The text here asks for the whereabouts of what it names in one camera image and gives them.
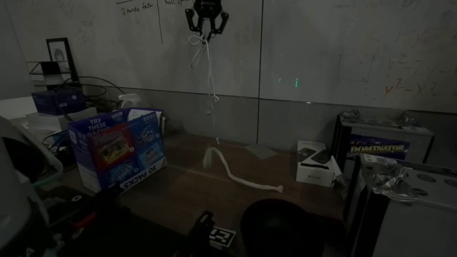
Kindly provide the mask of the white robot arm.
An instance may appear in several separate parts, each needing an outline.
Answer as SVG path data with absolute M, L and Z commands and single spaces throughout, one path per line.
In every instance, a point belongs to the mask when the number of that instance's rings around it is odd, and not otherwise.
M 1 148 L 0 148 L 0 196 L 1 196 L 1 256 L 3 257 L 25 257 L 27 251 L 33 251 L 30 257 L 50 257 L 51 249 L 54 248 L 54 242 L 44 219 L 43 212 L 38 208 L 38 202 L 34 202 L 31 192 L 25 189 L 25 185 L 20 182 L 20 172 L 14 168 L 11 155 L 8 152 L 10 145 L 7 143 L 18 143 L 24 146 L 25 151 L 33 151 L 31 143 L 27 142 L 25 135 L 23 135 L 10 121 L 0 118 L 0 131 L 1 131 Z M 113 209 L 110 206 L 111 201 L 114 201 L 121 193 L 120 186 L 113 186 L 107 192 L 97 193 L 90 202 L 83 208 L 83 213 L 87 212 L 98 212 L 98 208 Z M 104 219 L 98 219 L 98 225 L 95 229 L 100 229 L 101 233 L 101 223 L 107 222 L 121 222 L 121 219 L 127 219 L 127 216 L 133 218 L 127 212 L 127 209 L 115 208 L 114 215 L 108 218 L 105 215 Z M 141 252 L 144 257 L 215 257 L 217 255 L 223 255 L 217 249 L 210 246 L 208 236 L 210 231 L 213 229 L 210 223 L 195 223 L 193 231 L 185 236 L 177 238 L 178 242 L 160 242 L 153 246 L 153 239 L 143 241 L 144 248 L 140 251 L 148 251 L 147 253 Z M 57 252 L 64 257 L 114 257 L 117 251 L 114 249 L 114 243 L 111 242 L 101 242 L 101 245 L 95 245 L 94 238 L 93 242 L 88 242 L 85 236 L 83 239 L 70 241 L 63 251 Z

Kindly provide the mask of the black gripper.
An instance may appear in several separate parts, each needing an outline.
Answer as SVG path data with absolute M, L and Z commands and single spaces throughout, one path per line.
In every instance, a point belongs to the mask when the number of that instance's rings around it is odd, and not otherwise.
M 221 35 L 230 19 L 223 11 L 221 0 L 194 0 L 190 9 L 184 11 L 187 26 L 191 32 L 203 34 L 204 22 L 210 24 L 211 35 Z

